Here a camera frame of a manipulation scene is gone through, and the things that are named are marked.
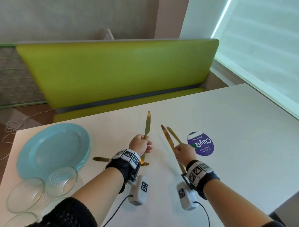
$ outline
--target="light strip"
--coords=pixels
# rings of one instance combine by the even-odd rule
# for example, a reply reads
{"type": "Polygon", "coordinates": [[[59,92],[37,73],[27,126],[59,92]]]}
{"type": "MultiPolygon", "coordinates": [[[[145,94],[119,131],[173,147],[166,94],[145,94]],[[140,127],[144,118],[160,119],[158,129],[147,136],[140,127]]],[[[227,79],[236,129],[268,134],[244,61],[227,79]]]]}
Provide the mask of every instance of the light strip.
{"type": "Polygon", "coordinates": [[[230,3],[231,3],[231,0],[228,0],[227,3],[226,3],[226,5],[225,5],[225,7],[224,7],[224,10],[223,10],[223,12],[222,12],[220,18],[219,18],[219,21],[218,21],[218,23],[217,23],[217,25],[216,25],[216,27],[215,27],[215,30],[214,30],[214,32],[213,32],[211,38],[214,37],[214,35],[215,35],[215,33],[216,33],[216,31],[217,31],[217,29],[218,29],[218,27],[219,27],[219,25],[220,25],[220,23],[221,23],[221,21],[222,21],[224,15],[225,15],[225,13],[226,13],[226,11],[227,11],[227,9],[228,9],[230,3]]]}

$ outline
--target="forearm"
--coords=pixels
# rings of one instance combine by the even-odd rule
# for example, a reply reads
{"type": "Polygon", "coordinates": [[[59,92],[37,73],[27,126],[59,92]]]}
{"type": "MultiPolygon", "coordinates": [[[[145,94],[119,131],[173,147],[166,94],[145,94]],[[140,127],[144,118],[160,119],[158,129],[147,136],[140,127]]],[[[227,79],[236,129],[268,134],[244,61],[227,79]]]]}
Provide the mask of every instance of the forearm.
{"type": "Polygon", "coordinates": [[[110,167],[85,184],[72,197],[87,206],[98,226],[101,226],[122,185],[123,175],[118,169],[110,167]]]}
{"type": "Polygon", "coordinates": [[[219,180],[204,186],[204,194],[216,214],[229,227],[261,227],[272,219],[219,180]]]}

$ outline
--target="person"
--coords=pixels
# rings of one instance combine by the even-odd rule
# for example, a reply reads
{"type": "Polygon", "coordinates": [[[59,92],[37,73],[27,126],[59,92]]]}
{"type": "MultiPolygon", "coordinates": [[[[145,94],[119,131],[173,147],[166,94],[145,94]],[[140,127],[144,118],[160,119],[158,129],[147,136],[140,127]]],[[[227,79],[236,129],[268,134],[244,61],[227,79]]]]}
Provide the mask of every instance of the person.
{"type": "MultiPolygon", "coordinates": [[[[129,149],[141,157],[143,153],[151,152],[151,145],[149,137],[144,138],[144,135],[137,135],[130,142],[129,149]]],[[[178,162],[185,166],[187,171],[192,168],[194,163],[198,163],[195,149],[188,144],[179,144],[175,147],[174,153],[178,162]]],[[[118,159],[112,159],[103,172],[71,197],[60,202],[43,217],[41,222],[29,226],[101,226],[116,196],[124,183],[128,181],[128,173],[124,170],[124,165],[119,167],[115,163],[113,164],[113,160],[116,163],[118,159]]],[[[214,173],[211,173],[209,178],[201,185],[201,193],[204,194],[201,196],[210,202],[224,226],[283,226],[225,185],[214,173]]]]}

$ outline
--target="white roller blind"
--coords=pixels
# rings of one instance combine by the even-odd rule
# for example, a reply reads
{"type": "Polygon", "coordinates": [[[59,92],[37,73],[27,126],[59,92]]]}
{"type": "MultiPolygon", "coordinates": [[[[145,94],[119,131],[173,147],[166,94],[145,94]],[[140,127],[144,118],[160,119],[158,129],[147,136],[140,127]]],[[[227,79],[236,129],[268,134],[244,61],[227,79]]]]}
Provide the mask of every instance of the white roller blind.
{"type": "Polygon", "coordinates": [[[299,119],[299,0],[229,0],[215,59],[299,119]]]}

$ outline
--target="cable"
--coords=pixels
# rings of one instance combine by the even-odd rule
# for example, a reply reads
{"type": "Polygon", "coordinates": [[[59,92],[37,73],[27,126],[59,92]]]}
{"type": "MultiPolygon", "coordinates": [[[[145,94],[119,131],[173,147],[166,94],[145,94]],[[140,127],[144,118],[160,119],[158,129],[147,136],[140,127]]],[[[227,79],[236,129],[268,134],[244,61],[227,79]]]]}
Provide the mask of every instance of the cable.
{"type": "Polygon", "coordinates": [[[205,212],[206,212],[206,214],[207,214],[208,221],[209,221],[209,227],[211,227],[211,225],[210,225],[210,218],[209,218],[209,215],[208,215],[208,213],[207,213],[206,209],[204,208],[204,206],[203,206],[201,203],[197,202],[197,201],[194,201],[193,203],[198,203],[199,205],[201,205],[201,206],[202,206],[202,208],[205,210],[205,212]]]}
{"type": "MultiPolygon", "coordinates": [[[[35,115],[38,115],[38,114],[41,114],[41,113],[46,113],[46,112],[49,112],[49,111],[51,111],[51,110],[52,110],[52,109],[50,109],[50,110],[48,110],[48,111],[42,111],[42,112],[39,112],[39,113],[34,114],[34,115],[32,115],[32,116],[26,116],[26,117],[23,117],[21,122],[18,122],[18,121],[8,121],[8,122],[6,123],[5,131],[6,131],[6,132],[14,132],[14,131],[17,131],[17,130],[18,130],[20,127],[22,127],[22,126],[24,126],[23,129],[25,129],[25,126],[26,126],[26,120],[28,120],[29,118],[31,118],[31,117],[33,117],[33,116],[35,116],[35,115]]],[[[10,143],[10,144],[13,144],[13,143],[11,143],[11,142],[4,141],[4,139],[5,139],[7,136],[9,136],[9,135],[13,135],[13,134],[15,134],[15,133],[7,134],[6,136],[4,136],[4,137],[2,138],[2,141],[1,141],[1,142],[2,142],[2,143],[10,143]]],[[[7,158],[8,156],[9,156],[9,154],[6,155],[4,158],[1,158],[0,161],[3,160],[3,159],[5,159],[5,158],[7,158]]]]}
{"type": "Polygon", "coordinates": [[[103,227],[105,227],[108,222],[114,217],[114,215],[116,214],[116,212],[118,211],[118,209],[120,208],[120,206],[124,203],[124,201],[129,198],[129,197],[133,197],[133,195],[128,195],[126,198],[124,198],[124,200],[121,202],[121,204],[118,206],[118,208],[116,209],[116,211],[114,212],[114,214],[111,216],[111,218],[106,222],[106,224],[103,225],[103,227]]]}

